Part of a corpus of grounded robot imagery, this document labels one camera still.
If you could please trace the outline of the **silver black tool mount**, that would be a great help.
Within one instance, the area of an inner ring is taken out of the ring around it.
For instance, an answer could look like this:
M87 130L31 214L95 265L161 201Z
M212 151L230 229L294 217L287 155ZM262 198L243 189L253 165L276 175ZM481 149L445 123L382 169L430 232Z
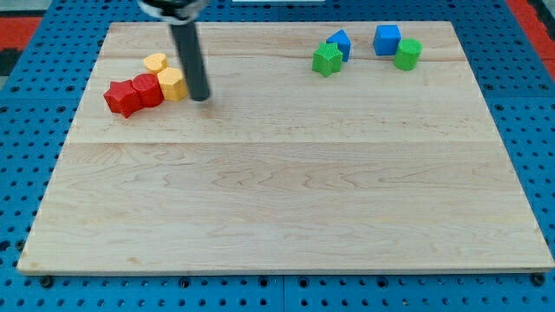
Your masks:
M210 0L137 0L144 13L170 24L194 22L209 3Z

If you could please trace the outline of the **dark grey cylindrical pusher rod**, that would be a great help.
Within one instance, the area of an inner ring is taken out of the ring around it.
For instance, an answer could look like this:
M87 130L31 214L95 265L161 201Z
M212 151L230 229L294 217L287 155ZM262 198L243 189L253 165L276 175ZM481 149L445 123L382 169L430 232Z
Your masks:
M190 98L193 101L208 100L211 96L211 89L195 23L171 25L170 30L179 54Z

